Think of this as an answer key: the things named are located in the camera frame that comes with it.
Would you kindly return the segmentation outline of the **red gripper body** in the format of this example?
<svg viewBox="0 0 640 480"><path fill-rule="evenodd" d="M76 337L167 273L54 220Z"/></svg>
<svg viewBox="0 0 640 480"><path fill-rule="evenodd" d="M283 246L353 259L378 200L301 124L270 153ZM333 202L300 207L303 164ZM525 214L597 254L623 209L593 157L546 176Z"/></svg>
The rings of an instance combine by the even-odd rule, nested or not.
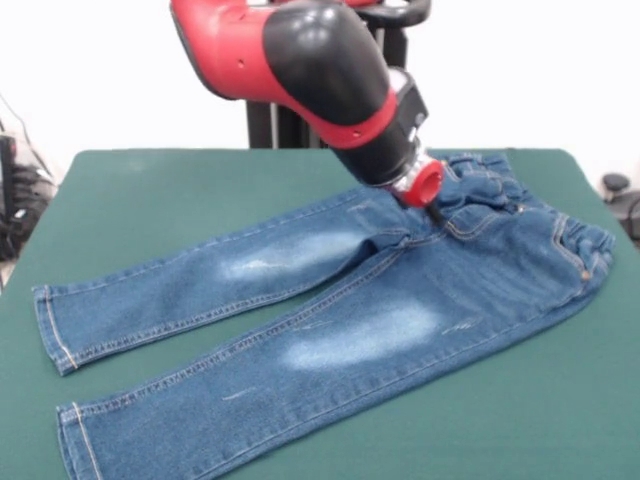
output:
<svg viewBox="0 0 640 480"><path fill-rule="evenodd" d="M442 162L422 151L409 170L389 186L389 191L407 207L424 208L437 197L443 179Z"/></svg>

